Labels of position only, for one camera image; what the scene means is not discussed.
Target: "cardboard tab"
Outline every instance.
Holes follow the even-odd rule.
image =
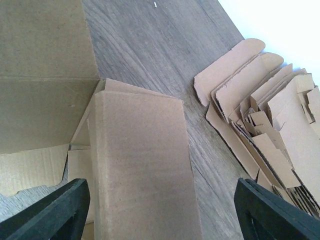
[[[216,92],[217,104],[227,122],[229,122],[228,118],[231,113],[245,98],[250,96],[252,89],[283,61],[281,56],[274,53],[259,55]]]
[[[11,196],[62,181],[69,144],[0,155],[0,193]]]
[[[241,66],[265,48],[265,43],[255,38],[239,42],[234,48],[220,57],[202,72],[194,77],[194,89],[202,103],[207,106],[210,102],[210,93]]]

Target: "black object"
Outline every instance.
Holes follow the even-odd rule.
[[[245,240],[320,240],[320,221],[253,180],[238,180],[234,204]]]
[[[0,240],[80,240],[89,210],[87,180],[74,179],[0,223]]]

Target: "cardboard box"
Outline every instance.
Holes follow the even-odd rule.
[[[88,118],[95,237],[202,239],[182,101],[106,86]]]
[[[0,9],[0,193],[10,196],[62,180],[99,74],[80,0]]]

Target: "wood grain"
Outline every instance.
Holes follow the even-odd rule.
[[[243,39],[239,31],[217,0],[161,0],[157,8],[148,0],[83,3],[102,78],[184,101],[204,239],[242,239],[233,197],[238,178],[248,175],[205,120],[193,89],[193,77]],[[0,221],[53,190],[0,196]]]

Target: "folded cardboard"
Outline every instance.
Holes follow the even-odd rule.
[[[229,52],[194,77],[194,88],[202,105],[207,106],[211,92],[235,73],[244,63],[265,48],[265,43],[255,38],[242,40]]]
[[[73,179],[86,179],[90,191],[90,206],[86,224],[95,219],[95,186],[90,149],[68,151],[68,182]]]
[[[256,88],[264,79],[268,80],[271,77],[268,77],[270,72],[283,62],[284,59],[274,53],[268,52],[258,55],[216,91],[213,99],[216,100],[216,104],[227,122],[229,122],[230,115],[244,99],[249,101],[252,89]]]
[[[99,74],[81,0],[4,0],[0,9],[0,193],[11,195],[61,181],[61,145]]]
[[[62,181],[69,144],[0,155],[0,193],[11,196]]]
[[[105,90],[88,126],[97,239],[202,239],[181,100]]]
[[[320,140],[309,125],[297,94],[297,87],[304,80],[308,84],[307,74],[296,76],[275,97],[268,102],[273,126],[287,148],[295,172],[320,203]]]

